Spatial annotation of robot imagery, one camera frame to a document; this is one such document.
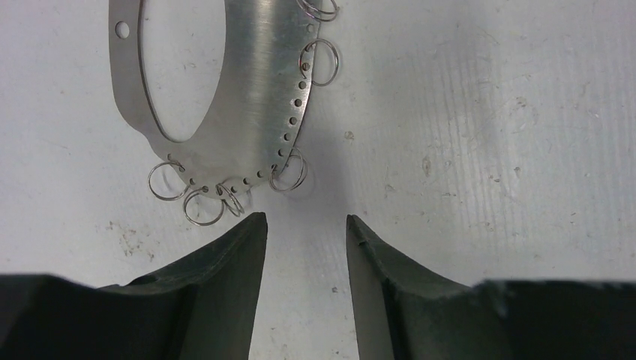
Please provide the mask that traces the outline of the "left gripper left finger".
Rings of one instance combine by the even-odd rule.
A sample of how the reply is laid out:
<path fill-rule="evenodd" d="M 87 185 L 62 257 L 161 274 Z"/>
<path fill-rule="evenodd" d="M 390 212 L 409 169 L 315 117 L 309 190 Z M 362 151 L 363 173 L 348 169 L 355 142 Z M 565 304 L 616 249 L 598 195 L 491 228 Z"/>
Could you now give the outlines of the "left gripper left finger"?
<path fill-rule="evenodd" d="M 246 359 L 268 224 L 255 212 L 130 283 L 91 288 L 49 274 L 1 277 L 3 359 Z"/>

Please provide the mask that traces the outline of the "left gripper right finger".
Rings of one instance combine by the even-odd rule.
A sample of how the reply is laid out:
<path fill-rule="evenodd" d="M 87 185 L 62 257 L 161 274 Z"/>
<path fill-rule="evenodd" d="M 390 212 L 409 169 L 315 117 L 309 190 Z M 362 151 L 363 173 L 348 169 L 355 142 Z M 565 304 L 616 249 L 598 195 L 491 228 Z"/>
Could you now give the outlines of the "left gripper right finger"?
<path fill-rule="evenodd" d="M 418 264 L 355 215 L 346 256 L 361 359 L 633 359 L 635 284 L 486 280 Z"/>

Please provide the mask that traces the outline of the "perforated metal key plate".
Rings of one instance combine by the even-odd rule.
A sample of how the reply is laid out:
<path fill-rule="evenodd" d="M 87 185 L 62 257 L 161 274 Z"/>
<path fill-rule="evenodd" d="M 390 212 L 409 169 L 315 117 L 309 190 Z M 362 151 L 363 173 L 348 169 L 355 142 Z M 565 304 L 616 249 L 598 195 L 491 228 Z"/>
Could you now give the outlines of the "perforated metal key plate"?
<path fill-rule="evenodd" d="M 311 91 L 312 62 L 302 50 L 319 24 L 295 1 L 226 1 L 226 41 L 219 83 L 194 135 L 168 139 L 158 124 L 140 53 L 142 4 L 109 3 L 109 60 L 114 99 L 123 119 L 165 161 L 181 165 L 193 188 L 217 185 L 239 195 L 281 170 L 295 145 Z"/>

